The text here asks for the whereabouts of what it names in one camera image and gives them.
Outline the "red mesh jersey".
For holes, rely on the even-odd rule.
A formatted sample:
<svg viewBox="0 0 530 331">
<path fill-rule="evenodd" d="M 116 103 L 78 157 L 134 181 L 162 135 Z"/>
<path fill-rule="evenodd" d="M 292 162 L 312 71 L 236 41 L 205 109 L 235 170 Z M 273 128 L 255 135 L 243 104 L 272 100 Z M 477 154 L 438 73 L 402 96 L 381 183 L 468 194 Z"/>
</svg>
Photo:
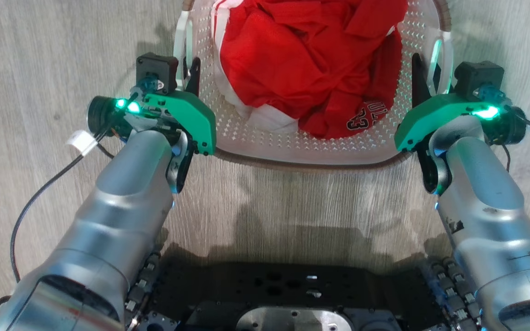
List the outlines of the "red mesh jersey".
<svg viewBox="0 0 530 331">
<path fill-rule="evenodd" d="M 391 111 L 407 0 L 244 0 L 221 63 L 238 98 L 271 105 L 315 138 L 371 128 Z"/>
</svg>

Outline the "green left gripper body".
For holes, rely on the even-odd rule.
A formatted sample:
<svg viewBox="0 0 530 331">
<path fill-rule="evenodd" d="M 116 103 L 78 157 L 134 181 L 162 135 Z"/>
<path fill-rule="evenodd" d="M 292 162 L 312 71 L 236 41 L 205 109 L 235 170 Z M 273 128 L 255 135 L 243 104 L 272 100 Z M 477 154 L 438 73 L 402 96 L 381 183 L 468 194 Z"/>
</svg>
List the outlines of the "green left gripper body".
<svg viewBox="0 0 530 331">
<path fill-rule="evenodd" d="M 126 143 L 138 132 L 154 130 L 174 143 L 183 133 L 193 153 L 215 153 L 215 114 L 198 96 L 186 91 L 174 90 L 164 96 L 133 90 L 128 98 L 96 96 L 86 112 L 86 122 L 94 137 L 116 137 Z"/>
</svg>

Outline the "white perforated laundry basket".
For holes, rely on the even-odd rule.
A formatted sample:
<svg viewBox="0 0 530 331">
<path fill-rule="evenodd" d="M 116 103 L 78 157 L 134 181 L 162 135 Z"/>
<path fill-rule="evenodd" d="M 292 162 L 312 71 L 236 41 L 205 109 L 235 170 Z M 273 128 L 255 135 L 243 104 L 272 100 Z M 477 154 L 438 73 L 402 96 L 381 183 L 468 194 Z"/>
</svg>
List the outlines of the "white perforated laundry basket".
<svg viewBox="0 0 530 331">
<path fill-rule="evenodd" d="M 307 170 L 328 168 L 364 171 L 399 163 L 398 124 L 412 107 L 411 58 L 419 54 L 429 75 L 440 67 L 440 81 L 429 81 L 431 94 L 449 90 L 454 64 L 448 0 L 408 0 L 408 12 L 399 24 L 402 70 L 395 104 L 385 118 L 362 134 L 341 140 L 317 140 L 303 132 L 271 133 L 251 126 L 220 94 L 215 82 L 212 6 L 216 0 L 176 0 L 182 3 L 175 31 L 174 55 L 180 65 L 201 61 L 200 99 L 215 113 L 215 155 L 255 167 Z"/>
</svg>

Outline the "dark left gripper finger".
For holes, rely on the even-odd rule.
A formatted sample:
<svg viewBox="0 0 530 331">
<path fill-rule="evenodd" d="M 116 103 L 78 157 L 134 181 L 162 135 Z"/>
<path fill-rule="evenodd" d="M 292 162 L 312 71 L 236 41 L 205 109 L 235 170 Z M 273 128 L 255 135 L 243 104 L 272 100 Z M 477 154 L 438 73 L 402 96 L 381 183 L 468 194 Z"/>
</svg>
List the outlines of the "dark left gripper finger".
<svg viewBox="0 0 530 331">
<path fill-rule="evenodd" d="M 199 97 L 201 60 L 198 57 L 193 58 L 191 65 L 186 67 L 186 92 Z"/>
</svg>

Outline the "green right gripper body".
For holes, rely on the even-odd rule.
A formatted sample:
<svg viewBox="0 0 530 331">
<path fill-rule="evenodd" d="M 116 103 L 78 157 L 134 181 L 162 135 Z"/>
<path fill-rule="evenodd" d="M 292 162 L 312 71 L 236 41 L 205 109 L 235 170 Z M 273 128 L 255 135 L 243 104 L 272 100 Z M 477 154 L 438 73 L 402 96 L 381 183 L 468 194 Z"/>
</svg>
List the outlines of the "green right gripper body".
<svg viewBox="0 0 530 331">
<path fill-rule="evenodd" d="M 453 93 L 439 94 L 404 116 L 395 133 L 397 151 L 414 150 L 427 136 L 460 116 L 475 117 L 490 145 L 514 145 L 526 136 L 526 124 L 499 103 L 468 101 Z"/>
</svg>

